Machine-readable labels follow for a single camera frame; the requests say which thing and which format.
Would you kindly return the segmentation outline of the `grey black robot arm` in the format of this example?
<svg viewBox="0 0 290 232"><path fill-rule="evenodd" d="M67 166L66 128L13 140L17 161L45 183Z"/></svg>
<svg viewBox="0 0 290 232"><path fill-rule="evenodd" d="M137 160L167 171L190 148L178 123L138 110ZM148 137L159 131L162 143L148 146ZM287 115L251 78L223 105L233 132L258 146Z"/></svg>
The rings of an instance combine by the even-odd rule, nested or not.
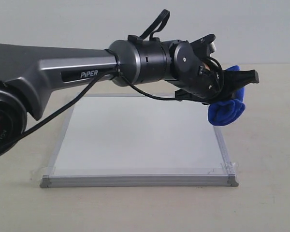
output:
<svg viewBox="0 0 290 232"><path fill-rule="evenodd" d="M43 118L51 94L65 88L90 89L101 81L136 88L163 80L177 87L175 101L233 101L259 75L222 69L211 57L214 40L213 34L194 42L130 35L102 50L0 43L0 156L76 103Z"/></svg>

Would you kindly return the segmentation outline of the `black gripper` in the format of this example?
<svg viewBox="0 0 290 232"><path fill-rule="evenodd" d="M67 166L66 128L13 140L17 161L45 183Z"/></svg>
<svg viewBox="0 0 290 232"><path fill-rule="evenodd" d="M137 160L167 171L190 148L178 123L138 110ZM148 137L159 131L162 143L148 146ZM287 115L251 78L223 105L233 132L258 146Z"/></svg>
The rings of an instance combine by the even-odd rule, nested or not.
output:
<svg viewBox="0 0 290 232"><path fill-rule="evenodd" d="M188 41L170 46L171 84L178 87L174 94L178 101L212 104L223 99L223 91L234 93L248 84L258 84L256 70L224 71L212 57L198 58Z"/></svg>

